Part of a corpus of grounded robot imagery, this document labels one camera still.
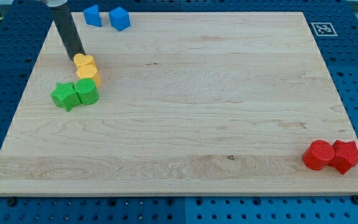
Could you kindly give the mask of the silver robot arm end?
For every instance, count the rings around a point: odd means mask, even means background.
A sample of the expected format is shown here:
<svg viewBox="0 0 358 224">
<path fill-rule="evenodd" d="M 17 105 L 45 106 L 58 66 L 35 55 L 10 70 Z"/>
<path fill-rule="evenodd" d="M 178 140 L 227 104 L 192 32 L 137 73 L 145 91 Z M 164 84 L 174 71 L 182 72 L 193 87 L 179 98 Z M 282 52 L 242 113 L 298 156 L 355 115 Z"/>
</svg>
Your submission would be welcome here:
<svg viewBox="0 0 358 224">
<path fill-rule="evenodd" d="M 68 0 L 39 0 L 39 1 L 47 5 L 48 7 L 59 7 L 68 2 Z"/>
</svg>

